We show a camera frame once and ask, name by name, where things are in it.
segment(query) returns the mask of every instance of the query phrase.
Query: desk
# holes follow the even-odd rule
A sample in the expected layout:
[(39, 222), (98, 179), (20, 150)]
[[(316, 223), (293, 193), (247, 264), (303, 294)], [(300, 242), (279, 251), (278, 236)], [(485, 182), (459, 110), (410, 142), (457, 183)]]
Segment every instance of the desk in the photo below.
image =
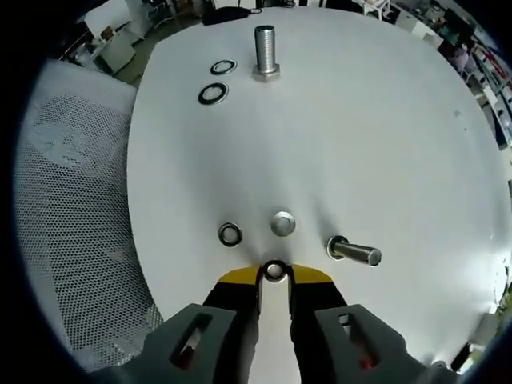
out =
[[(282, 72), (268, 84), (252, 78), (262, 24), (276, 28)], [(210, 74), (228, 58), (234, 72)], [(212, 82), (229, 94), (200, 105)], [(427, 363), (450, 362), (494, 299), (493, 263), (512, 247), (502, 172), (482, 111), (441, 55), (384, 22), (309, 7), (157, 44), (127, 159), (135, 245), (164, 319), (202, 302), (228, 270), (280, 258), (328, 273)], [(282, 209), (297, 221), (286, 238), (270, 230)], [(227, 221), (243, 231), (235, 248), (218, 240)], [(382, 263), (329, 259), (334, 234), (379, 248)], [(300, 382), (287, 284), (263, 289), (250, 381)]]
[[(500, 130), (501, 135), (503, 136), (506, 146), (512, 145), (512, 137), (510, 136), (510, 133), (508, 129), (506, 129), (503, 124), (502, 120), (500, 119), (501, 113), (497, 110), (497, 102), (500, 100), (502, 104), (502, 109), (504, 114), (508, 114), (510, 118), (510, 113), (508, 109), (505, 106), (506, 100), (502, 95), (499, 96), (499, 99), (497, 98), (497, 95), (494, 90), (496, 90), (499, 87), (498, 82), (496, 81), (496, 78), (493, 76), (489, 68), (487, 68), (486, 64), (483, 62), (483, 60), (479, 57), (478, 54), (473, 53), (472, 58), (474, 60), (476, 68), (474, 68), (474, 71), (478, 71), (479, 73), (483, 74), (484, 78), (487, 80), (488, 85), (488, 91), (486, 92), (487, 99), (489, 101), (489, 106), (493, 111), (493, 115), (496, 117), (496, 128)], [(479, 84), (482, 86), (483, 89), (486, 88), (485, 84), (482, 84), (482, 82), (479, 82)]]
[[(115, 74), (135, 56), (135, 50), (130, 44), (130, 37), (123, 29), (116, 32), (108, 41), (101, 42), (92, 53), (81, 45), (71, 54), (81, 66), (92, 70), (103, 70), (109, 74)], [(108, 68), (98, 67), (94, 62), (101, 57)]]
[(412, 14), (401, 8), (400, 6), (393, 7), (397, 8), (400, 13), (397, 17), (395, 25), (397, 27), (410, 32), (413, 36), (420, 38), (425, 41), (433, 48), (437, 49), (441, 45), (443, 38), (434, 32), (427, 24), (418, 18), (418, 16)]
[(225, 6), (242, 6), (247, 9), (256, 8), (256, 0), (213, 0), (215, 8), (223, 8)]

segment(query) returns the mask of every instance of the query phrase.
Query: floor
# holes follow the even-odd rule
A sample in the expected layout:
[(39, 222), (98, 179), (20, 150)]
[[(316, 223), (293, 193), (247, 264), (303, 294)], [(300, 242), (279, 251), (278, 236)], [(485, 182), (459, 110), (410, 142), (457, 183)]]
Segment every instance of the floor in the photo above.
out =
[(201, 22), (189, 14), (180, 15), (177, 18), (161, 24), (157, 29), (149, 32), (144, 40), (134, 44), (135, 56), (123, 68), (117, 72), (114, 77), (117, 80), (138, 87), (141, 82), (142, 74), (146, 68), (146, 64), (150, 60), (151, 52), (158, 42), (164, 38), (176, 34), (180, 30), (184, 30), (189, 26), (195, 26)]

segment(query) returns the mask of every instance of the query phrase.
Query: sealing washer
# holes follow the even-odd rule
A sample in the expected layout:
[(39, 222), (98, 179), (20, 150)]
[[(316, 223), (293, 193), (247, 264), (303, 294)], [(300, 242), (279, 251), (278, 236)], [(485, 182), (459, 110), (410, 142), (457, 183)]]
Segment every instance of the sealing washer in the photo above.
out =
[(242, 241), (242, 230), (234, 222), (225, 222), (218, 229), (218, 239), (224, 246), (233, 248)]
[[(206, 93), (209, 90), (220, 90), (221, 94), (215, 98), (206, 98)], [(213, 104), (219, 104), (222, 100), (224, 100), (229, 92), (230, 88), (224, 82), (214, 82), (213, 84), (209, 84), (205, 86), (201, 92), (199, 92), (198, 100), (200, 104), (204, 106), (212, 106)]]
[(332, 249), (332, 246), (334, 243), (336, 242), (345, 242), (348, 244), (348, 240), (346, 239), (346, 237), (344, 236), (333, 236), (332, 238), (329, 239), (329, 241), (327, 242), (327, 254), (329, 255), (330, 258), (332, 258), (333, 260), (335, 261), (338, 261), (338, 260), (341, 260), (343, 258), (343, 256), (338, 256), (337, 254), (335, 254), (333, 252), (333, 249)]
[[(220, 70), (219, 68), (223, 67), (225, 64), (228, 65), (224, 70)], [(220, 62), (216, 62), (210, 68), (210, 73), (215, 76), (220, 76), (221, 74), (230, 74), (233, 72), (238, 66), (238, 63), (235, 60), (226, 59), (221, 60)]]

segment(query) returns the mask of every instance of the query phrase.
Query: bolt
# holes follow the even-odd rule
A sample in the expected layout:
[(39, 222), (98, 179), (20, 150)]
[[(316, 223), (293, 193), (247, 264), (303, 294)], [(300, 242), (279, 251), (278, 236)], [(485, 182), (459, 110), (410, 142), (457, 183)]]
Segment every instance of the bolt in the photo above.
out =
[(327, 253), (334, 260), (349, 258), (368, 266), (377, 266), (382, 260), (382, 253), (371, 246), (350, 244), (343, 236), (334, 236), (327, 243)]
[(280, 74), (279, 64), (275, 62), (275, 28), (274, 26), (257, 26), (254, 28), (256, 43), (256, 66), (253, 77), (260, 82), (269, 82)]

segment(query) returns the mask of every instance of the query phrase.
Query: perforated mesh panel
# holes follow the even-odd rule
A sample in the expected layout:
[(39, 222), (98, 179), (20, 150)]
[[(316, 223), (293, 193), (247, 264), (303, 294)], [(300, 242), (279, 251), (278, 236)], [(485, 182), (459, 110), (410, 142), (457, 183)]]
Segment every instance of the perforated mesh panel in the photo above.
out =
[(34, 293), (88, 371), (128, 361), (162, 322), (142, 276), (126, 196), (135, 89), (50, 62), (18, 142), (14, 212)]

